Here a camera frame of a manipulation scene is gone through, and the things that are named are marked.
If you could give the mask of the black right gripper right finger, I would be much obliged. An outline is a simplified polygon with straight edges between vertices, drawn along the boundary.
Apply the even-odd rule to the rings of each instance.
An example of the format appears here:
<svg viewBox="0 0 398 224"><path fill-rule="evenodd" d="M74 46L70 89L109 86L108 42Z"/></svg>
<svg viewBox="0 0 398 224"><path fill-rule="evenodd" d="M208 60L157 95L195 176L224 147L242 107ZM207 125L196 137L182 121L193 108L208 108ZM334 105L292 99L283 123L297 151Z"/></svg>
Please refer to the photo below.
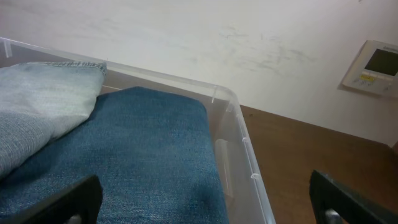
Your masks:
<svg viewBox="0 0 398 224"><path fill-rule="evenodd" d="M309 195L317 224L397 224L397 214L318 170L311 174Z"/></svg>

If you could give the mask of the framed picture on wall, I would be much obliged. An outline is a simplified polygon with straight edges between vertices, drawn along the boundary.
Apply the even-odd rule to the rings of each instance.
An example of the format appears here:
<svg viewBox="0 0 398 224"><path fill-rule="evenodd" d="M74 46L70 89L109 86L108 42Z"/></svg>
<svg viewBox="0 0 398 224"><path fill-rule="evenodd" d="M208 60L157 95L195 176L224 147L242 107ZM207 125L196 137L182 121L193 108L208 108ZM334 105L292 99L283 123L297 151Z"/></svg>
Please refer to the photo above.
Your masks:
<svg viewBox="0 0 398 224"><path fill-rule="evenodd" d="M397 46L365 41L341 84L357 91L397 98Z"/></svg>

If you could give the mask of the clear plastic storage bin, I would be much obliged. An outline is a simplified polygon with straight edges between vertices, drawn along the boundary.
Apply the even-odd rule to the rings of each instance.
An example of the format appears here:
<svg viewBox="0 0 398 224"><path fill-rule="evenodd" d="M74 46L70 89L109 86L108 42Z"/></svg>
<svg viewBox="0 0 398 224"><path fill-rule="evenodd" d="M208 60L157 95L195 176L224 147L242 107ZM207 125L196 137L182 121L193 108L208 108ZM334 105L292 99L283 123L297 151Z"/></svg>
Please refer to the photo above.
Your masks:
<svg viewBox="0 0 398 224"><path fill-rule="evenodd" d="M1 40L1 69L27 62L106 63L106 78L96 102L101 95L134 87L199 101L206 109L213 153L228 214L227 223L274 223L275 219L240 105L236 95L227 88L9 39Z"/></svg>

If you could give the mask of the light grey jeans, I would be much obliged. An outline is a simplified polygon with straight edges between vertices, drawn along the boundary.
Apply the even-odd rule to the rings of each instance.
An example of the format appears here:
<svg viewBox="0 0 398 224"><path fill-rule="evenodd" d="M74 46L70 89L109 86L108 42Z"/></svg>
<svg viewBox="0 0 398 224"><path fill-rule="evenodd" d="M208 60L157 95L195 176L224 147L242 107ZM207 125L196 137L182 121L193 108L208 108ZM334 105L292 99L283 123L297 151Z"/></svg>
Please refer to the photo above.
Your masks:
<svg viewBox="0 0 398 224"><path fill-rule="evenodd" d="M27 62L1 69L1 177L92 113L106 63Z"/></svg>

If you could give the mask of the blue jeans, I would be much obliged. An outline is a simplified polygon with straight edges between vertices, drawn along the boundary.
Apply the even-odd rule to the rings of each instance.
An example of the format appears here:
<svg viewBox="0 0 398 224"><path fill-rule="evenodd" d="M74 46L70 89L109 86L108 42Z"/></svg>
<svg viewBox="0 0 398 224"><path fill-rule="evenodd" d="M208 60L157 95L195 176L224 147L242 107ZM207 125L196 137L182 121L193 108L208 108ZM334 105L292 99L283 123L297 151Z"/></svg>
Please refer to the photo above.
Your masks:
<svg viewBox="0 0 398 224"><path fill-rule="evenodd" d="M84 123L1 181L1 218L89 175L103 188L98 223L228 222L197 100L141 87L99 96Z"/></svg>

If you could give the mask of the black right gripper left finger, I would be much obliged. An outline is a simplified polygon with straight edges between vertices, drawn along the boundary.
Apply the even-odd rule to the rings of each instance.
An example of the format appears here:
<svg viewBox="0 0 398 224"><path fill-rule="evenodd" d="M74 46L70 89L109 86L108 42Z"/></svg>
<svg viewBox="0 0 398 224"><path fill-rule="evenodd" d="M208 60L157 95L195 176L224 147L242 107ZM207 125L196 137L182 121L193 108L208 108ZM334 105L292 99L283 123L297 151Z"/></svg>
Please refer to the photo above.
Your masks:
<svg viewBox="0 0 398 224"><path fill-rule="evenodd" d="M1 221L1 224L96 224L103 201L99 177L87 176L37 204Z"/></svg>

